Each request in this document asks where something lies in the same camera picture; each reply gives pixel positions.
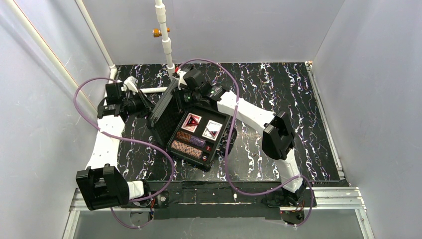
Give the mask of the red triangular button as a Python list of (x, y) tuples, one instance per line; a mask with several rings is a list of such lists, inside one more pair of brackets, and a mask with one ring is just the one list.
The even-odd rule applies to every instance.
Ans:
[(201, 117), (196, 115), (189, 115), (183, 124), (183, 127), (194, 127), (198, 126), (200, 123)]
[(203, 137), (206, 137), (211, 140), (215, 140), (218, 137), (219, 130), (210, 129), (209, 127), (205, 128)]

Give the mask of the black poker set case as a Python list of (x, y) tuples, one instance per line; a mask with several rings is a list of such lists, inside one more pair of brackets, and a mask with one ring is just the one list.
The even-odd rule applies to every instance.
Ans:
[[(179, 111), (175, 100), (173, 99), (173, 90), (176, 88), (176, 82), (173, 80), (170, 86), (164, 92), (163, 96), (155, 105), (151, 115), (147, 119), (147, 126), (151, 130), (158, 145), (167, 152), (179, 159), (187, 161), (191, 165), (197, 166), (203, 171), (208, 171), (211, 166), (213, 159), (216, 156), (224, 155), (225, 151), (231, 151), (237, 137), (237, 130), (234, 129), (233, 133), (230, 134), (229, 130), (231, 127), (232, 117), (223, 113), (214, 111), (213, 109), (193, 106), (186, 111)], [(181, 129), (181, 126), (187, 117), (188, 113), (193, 113), (202, 117), (199, 126), (194, 133)], [(206, 139), (202, 137), (202, 133), (209, 120), (213, 120), (222, 124), (221, 131), (216, 141)], [(204, 147), (197, 147), (190, 142), (184, 142), (176, 138), (176, 133), (183, 131), (191, 134), (192, 136), (199, 137), (206, 141)], [(180, 141), (194, 148), (200, 149), (203, 156), (207, 156), (206, 162), (200, 159), (193, 158), (187, 154), (181, 153), (171, 148), (171, 143), (174, 141)], [(206, 147), (210, 146), (211, 151), (208, 152)]]

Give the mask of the orange black poker chip stack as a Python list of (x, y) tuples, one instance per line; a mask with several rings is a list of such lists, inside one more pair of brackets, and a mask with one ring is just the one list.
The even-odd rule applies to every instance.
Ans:
[(178, 131), (176, 133), (176, 138), (184, 142), (190, 142), (192, 135), (183, 131)]

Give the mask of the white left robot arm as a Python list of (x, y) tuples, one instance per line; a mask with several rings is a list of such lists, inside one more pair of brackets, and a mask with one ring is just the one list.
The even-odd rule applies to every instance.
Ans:
[(149, 194), (143, 180), (126, 181), (117, 168), (117, 154), (125, 120), (146, 116), (152, 104), (131, 80), (105, 85), (106, 96), (98, 105), (99, 132), (85, 169), (76, 182), (89, 210), (124, 206)]

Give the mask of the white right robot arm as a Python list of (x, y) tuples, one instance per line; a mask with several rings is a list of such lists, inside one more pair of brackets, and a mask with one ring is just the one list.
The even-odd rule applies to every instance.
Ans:
[(264, 110), (222, 85), (212, 85), (197, 69), (177, 69), (173, 75), (178, 82), (175, 92), (184, 93), (179, 97), (180, 105), (202, 104), (230, 115), (233, 121), (242, 121), (261, 135), (261, 149), (274, 160), (284, 199), (291, 205), (298, 204), (303, 198), (306, 184), (295, 160), (295, 135), (288, 114)]

